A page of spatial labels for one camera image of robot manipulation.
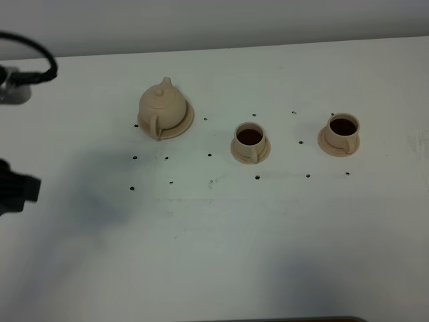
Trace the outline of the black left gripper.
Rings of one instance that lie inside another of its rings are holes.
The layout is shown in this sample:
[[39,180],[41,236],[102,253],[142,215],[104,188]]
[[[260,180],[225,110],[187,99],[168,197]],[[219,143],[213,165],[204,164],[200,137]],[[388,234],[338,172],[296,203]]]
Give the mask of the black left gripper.
[[41,183],[39,178],[12,171],[10,164],[1,159],[1,215],[21,213],[26,202],[36,203]]

